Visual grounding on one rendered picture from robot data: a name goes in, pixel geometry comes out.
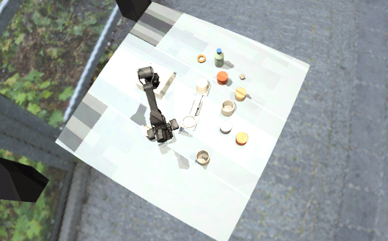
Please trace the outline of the orange-red cylinder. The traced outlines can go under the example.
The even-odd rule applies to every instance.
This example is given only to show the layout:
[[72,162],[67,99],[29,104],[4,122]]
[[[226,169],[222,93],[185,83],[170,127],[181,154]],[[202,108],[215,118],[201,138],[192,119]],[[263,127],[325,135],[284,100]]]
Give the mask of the orange-red cylinder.
[[226,72],[219,72],[217,75],[217,82],[220,85],[225,85],[228,81],[228,75]]

